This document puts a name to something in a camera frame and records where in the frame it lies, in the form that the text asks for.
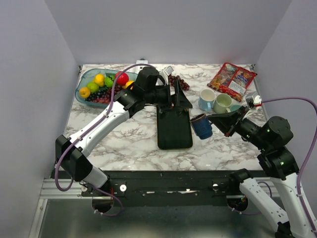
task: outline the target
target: grape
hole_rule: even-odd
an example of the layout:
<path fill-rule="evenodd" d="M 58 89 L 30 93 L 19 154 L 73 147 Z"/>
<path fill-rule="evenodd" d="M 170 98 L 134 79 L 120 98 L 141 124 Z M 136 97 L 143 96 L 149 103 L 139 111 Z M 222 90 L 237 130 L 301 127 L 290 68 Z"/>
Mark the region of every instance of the grape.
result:
<path fill-rule="evenodd" d="M 173 76 L 173 75 L 170 74 L 168 76 L 168 82 L 169 82 L 170 86 L 174 87 L 175 80 L 178 80 L 178 83 L 179 83 L 179 85 L 180 85 L 182 90 L 184 90 L 184 91 L 188 91 L 189 90 L 188 83 L 186 83 L 184 79 L 181 79 L 179 75 Z"/>

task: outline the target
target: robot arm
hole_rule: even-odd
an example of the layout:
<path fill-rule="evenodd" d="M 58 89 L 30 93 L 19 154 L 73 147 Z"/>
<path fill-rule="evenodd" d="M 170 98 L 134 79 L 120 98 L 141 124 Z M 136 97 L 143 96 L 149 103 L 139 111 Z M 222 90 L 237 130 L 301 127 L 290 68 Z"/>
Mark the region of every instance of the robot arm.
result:
<path fill-rule="evenodd" d="M 96 188 L 108 191 L 108 176 L 87 160 L 92 150 L 105 136 L 142 110 L 146 104 L 156 104 L 161 112 L 192 108 L 178 82 L 174 85 L 175 94 L 170 94 L 166 80 L 172 71 L 170 66 L 161 72 L 153 67 L 144 67 L 133 84 L 116 94 L 110 112 L 106 108 L 92 122 L 69 138 L 63 135 L 57 138 L 55 142 L 57 163 L 60 163 L 75 181 L 85 181 Z"/>
<path fill-rule="evenodd" d="M 251 105 L 252 109 L 256 105 L 251 102 L 252 100 L 248 101 L 248 105 Z M 225 136 L 232 136 L 236 132 L 242 136 L 243 140 L 251 142 L 260 150 L 259 163 L 275 185 L 287 215 L 271 198 L 264 195 L 253 178 L 239 181 L 241 192 L 248 196 L 269 220 L 276 231 L 277 238 L 289 237 L 289 234 L 284 236 L 289 225 L 290 235 L 296 238 L 315 238 L 315 232 L 312 231 L 296 190 L 299 168 L 294 156 L 285 147 L 293 138 L 288 121 L 281 117 L 271 117 L 261 127 L 245 118 L 248 111 L 249 108 L 241 107 L 231 113 L 209 115 L 207 118 Z M 302 192 L 300 196 L 306 202 L 310 217 L 317 225 L 305 193 Z"/>

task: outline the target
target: dark blue mug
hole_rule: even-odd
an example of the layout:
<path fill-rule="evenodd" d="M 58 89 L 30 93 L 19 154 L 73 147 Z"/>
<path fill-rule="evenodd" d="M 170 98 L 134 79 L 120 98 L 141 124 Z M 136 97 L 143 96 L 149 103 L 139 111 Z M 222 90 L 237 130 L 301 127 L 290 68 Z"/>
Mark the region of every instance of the dark blue mug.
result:
<path fill-rule="evenodd" d="M 192 125 L 195 134 L 201 140 L 207 139 L 212 136 L 212 127 L 206 117 L 206 114 L 200 114 L 191 118 L 190 124 Z"/>

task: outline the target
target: red apple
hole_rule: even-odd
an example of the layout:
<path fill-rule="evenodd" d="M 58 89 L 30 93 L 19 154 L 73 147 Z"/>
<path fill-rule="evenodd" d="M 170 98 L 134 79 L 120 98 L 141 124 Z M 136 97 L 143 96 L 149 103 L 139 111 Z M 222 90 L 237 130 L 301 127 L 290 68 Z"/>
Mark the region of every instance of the red apple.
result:
<path fill-rule="evenodd" d="M 129 81 L 129 76 L 126 73 L 123 73 L 118 79 L 117 79 L 117 84 L 124 86 L 127 82 Z"/>

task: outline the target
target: chip bag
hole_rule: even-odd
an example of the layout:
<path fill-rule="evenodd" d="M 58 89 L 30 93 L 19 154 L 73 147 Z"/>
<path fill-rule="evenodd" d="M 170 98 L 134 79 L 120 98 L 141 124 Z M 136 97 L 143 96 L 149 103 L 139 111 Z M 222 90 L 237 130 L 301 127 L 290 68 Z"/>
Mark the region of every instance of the chip bag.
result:
<path fill-rule="evenodd" d="M 208 87 L 226 93 L 238 102 L 242 101 L 248 86 L 257 74 L 231 63 L 224 63 L 220 71 L 207 84 Z"/>

